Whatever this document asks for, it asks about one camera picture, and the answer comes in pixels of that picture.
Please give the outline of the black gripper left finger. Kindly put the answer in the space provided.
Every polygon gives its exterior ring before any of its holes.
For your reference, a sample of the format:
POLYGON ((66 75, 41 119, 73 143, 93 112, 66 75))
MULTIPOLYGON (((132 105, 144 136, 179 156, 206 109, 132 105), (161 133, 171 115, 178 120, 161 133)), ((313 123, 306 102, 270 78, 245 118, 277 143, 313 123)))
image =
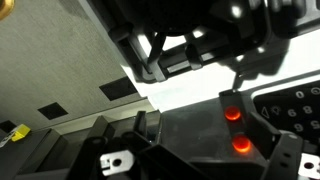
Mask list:
POLYGON ((125 175, 131 180, 186 180, 200 172, 162 145, 147 139, 146 112, 136 115, 133 130, 120 137, 87 138, 66 180, 111 180, 125 175))

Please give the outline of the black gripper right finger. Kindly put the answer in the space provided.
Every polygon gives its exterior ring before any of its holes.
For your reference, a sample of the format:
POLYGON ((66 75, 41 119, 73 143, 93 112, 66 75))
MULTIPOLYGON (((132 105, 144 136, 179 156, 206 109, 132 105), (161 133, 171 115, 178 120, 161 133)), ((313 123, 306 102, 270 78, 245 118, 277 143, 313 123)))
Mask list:
POLYGON ((267 160, 260 180, 319 180, 319 146, 282 133, 257 113, 249 113, 249 140, 267 160))

